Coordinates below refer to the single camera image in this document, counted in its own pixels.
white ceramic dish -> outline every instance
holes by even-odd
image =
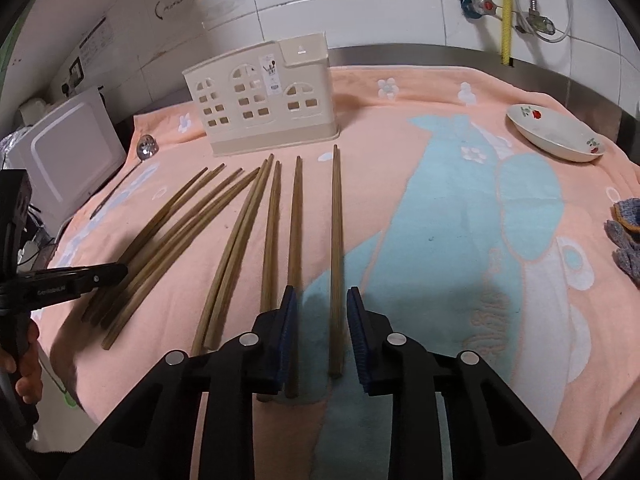
[[[558,158],[589,162],[605,152],[599,134],[582,121],[550,108],[513,105],[507,117],[529,142]]]

beige plastic basket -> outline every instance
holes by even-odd
[[[338,136],[324,34],[235,50],[182,73],[215,155]]]

yellow hose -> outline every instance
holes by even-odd
[[[511,22],[513,19],[513,1],[502,0],[502,64],[511,62]]]

human hand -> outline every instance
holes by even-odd
[[[36,404],[42,398],[42,367],[38,360],[38,338],[40,330],[32,319],[27,330],[29,349],[20,359],[18,369],[22,376],[15,383],[15,391],[27,404]],[[0,348],[0,368],[9,372],[15,372],[15,360],[7,352]]]

metal rivet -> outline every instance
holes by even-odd
[[[179,350],[174,350],[165,356],[164,361],[170,366],[179,365],[184,361],[184,354]]]
[[[260,341],[260,338],[253,332],[247,332],[246,334],[242,334],[238,341],[242,346],[253,346]]]
[[[466,352],[462,352],[462,354],[460,354],[460,360],[465,364],[465,365],[477,365],[480,362],[480,358],[478,357],[478,354],[476,354],[475,352],[470,352],[469,350],[467,350]]]
[[[390,345],[402,346],[404,343],[406,343],[406,336],[399,332],[392,332],[391,334],[386,336],[386,340]]]

